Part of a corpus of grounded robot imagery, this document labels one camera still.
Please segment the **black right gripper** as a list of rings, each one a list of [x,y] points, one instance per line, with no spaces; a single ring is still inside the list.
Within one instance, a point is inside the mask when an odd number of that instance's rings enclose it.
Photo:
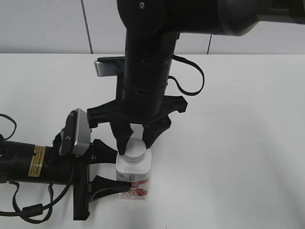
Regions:
[[[171,127],[168,117],[173,112],[184,113],[187,101],[182,96],[165,95],[161,103],[154,106],[150,103],[124,103],[115,99],[100,106],[87,109],[88,124],[91,129],[98,124],[110,123],[116,139],[119,155],[124,155],[127,143],[133,134],[130,124],[143,125],[142,140],[149,149],[155,140]]]

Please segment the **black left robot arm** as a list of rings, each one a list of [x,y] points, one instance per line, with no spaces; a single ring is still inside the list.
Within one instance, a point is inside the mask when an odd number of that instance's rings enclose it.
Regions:
[[[2,211],[6,217],[34,217],[57,204],[73,187],[73,218],[86,220],[89,203],[100,198],[129,191],[131,182],[96,176],[89,180],[93,164],[115,163],[118,152],[95,139],[83,156],[60,156],[62,140],[56,136],[53,146],[2,141],[0,143],[0,182],[29,182],[64,185],[63,192],[47,205],[36,204],[14,212]]]

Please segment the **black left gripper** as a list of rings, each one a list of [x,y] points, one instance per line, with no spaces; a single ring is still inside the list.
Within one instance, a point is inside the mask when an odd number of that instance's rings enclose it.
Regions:
[[[89,202],[117,193],[127,192],[132,188],[131,182],[116,181],[96,176],[89,181],[90,162],[92,164],[115,164],[118,152],[100,139],[94,139],[82,156],[60,156],[59,149],[63,142],[62,133],[58,133],[52,145],[52,166],[54,181],[67,184],[72,177],[73,213],[89,214]]]

